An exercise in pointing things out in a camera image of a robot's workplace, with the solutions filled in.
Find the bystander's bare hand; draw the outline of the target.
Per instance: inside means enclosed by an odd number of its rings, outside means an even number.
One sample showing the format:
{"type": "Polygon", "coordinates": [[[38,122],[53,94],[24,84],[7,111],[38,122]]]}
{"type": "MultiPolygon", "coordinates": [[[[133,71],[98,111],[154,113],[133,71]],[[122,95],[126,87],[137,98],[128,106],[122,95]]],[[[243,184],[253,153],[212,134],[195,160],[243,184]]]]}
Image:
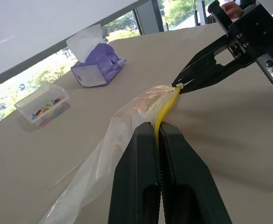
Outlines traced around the bystander's bare hand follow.
{"type": "Polygon", "coordinates": [[[222,9],[230,19],[239,18],[242,14],[242,9],[235,2],[228,2],[222,5],[222,9]]]}

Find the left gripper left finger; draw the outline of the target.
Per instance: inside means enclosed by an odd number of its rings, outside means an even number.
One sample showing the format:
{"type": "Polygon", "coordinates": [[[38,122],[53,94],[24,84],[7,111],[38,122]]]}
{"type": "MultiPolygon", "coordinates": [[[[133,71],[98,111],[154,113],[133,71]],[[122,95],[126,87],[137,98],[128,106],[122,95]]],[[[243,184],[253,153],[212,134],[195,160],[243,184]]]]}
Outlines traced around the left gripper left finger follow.
{"type": "Polygon", "coordinates": [[[160,197],[156,137],[151,124],[144,122],[116,166],[108,224],[158,224],[160,197]]]}

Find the clear box of colourful pieces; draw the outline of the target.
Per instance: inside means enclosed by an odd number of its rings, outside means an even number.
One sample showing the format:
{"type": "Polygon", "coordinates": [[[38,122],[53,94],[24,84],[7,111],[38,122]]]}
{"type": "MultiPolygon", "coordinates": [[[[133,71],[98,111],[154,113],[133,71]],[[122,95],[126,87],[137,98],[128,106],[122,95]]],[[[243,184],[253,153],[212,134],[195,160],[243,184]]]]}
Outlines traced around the clear box of colourful pieces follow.
{"type": "Polygon", "coordinates": [[[70,107],[68,99],[65,89],[47,83],[14,106],[29,123],[43,127],[70,107]]]}

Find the dark window frame post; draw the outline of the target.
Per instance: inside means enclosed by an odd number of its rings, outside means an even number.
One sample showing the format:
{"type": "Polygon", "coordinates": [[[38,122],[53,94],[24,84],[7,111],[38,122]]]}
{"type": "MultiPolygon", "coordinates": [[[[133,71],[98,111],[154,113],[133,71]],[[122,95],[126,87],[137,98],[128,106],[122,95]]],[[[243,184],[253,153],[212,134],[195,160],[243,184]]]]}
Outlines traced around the dark window frame post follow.
{"type": "Polygon", "coordinates": [[[158,0],[149,0],[133,10],[140,35],[168,31],[168,25],[162,20],[158,0]]]}

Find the purple tissue box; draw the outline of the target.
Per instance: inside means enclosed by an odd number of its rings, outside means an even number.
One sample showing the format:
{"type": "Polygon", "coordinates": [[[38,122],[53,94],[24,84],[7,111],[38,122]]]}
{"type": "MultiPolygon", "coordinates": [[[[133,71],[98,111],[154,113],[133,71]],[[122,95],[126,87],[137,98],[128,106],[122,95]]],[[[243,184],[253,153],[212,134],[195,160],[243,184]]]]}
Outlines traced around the purple tissue box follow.
{"type": "Polygon", "coordinates": [[[82,87],[109,84],[126,63],[104,42],[100,24],[79,31],[66,40],[66,44],[78,60],[71,71],[82,87]]]}

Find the white roller blind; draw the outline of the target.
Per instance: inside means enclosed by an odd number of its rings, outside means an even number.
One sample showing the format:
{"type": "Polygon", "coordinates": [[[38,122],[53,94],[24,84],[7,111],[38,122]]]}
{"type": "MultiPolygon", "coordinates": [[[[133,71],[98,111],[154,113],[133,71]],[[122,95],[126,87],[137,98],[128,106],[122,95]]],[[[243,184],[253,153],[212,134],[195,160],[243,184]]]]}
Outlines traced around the white roller blind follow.
{"type": "Polygon", "coordinates": [[[149,0],[0,0],[0,84],[149,0]]]}

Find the clear yellow-zip plastic bag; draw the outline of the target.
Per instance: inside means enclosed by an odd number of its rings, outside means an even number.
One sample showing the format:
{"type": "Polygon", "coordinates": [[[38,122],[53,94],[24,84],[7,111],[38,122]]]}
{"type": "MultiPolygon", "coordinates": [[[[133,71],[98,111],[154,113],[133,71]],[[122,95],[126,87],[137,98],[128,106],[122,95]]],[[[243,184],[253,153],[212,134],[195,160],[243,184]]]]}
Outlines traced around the clear yellow-zip plastic bag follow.
{"type": "Polygon", "coordinates": [[[136,97],[112,117],[100,144],[81,164],[72,181],[38,224],[74,224],[81,209],[94,201],[112,182],[116,165],[134,130],[142,123],[150,122],[157,136],[157,128],[180,93],[179,87],[172,88],[173,94],[169,101],[156,116],[148,117],[140,113],[136,108],[136,97]]]}

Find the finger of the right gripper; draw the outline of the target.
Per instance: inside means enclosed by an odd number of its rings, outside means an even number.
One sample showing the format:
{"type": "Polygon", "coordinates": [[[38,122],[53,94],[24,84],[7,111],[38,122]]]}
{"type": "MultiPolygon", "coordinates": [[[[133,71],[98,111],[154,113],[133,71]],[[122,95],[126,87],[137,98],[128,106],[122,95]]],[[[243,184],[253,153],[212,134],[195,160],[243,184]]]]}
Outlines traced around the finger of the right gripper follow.
{"type": "Polygon", "coordinates": [[[243,55],[226,65],[217,63],[214,58],[210,60],[201,58],[188,63],[180,72],[180,83],[184,85],[180,94],[213,86],[254,62],[256,61],[243,55]]]}
{"type": "Polygon", "coordinates": [[[186,84],[186,79],[189,78],[190,75],[195,74],[195,72],[198,72],[199,69],[203,69],[204,66],[211,68],[212,66],[209,65],[209,63],[211,63],[212,60],[215,60],[216,52],[220,52],[221,48],[226,49],[226,45],[229,43],[229,41],[230,38],[227,35],[223,35],[195,54],[195,56],[175,78],[172,86],[176,86],[180,83],[186,84]]]}

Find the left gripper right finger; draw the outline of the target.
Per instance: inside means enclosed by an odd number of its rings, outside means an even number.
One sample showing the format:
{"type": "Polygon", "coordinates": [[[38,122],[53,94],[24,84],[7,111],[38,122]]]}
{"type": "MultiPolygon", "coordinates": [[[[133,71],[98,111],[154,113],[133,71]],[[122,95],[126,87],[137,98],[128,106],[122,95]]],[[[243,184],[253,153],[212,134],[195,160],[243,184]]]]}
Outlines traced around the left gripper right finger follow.
{"type": "Polygon", "coordinates": [[[161,189],[166,224],[232,224],[205,162],[180,130],[159,128],[161,189]]]}

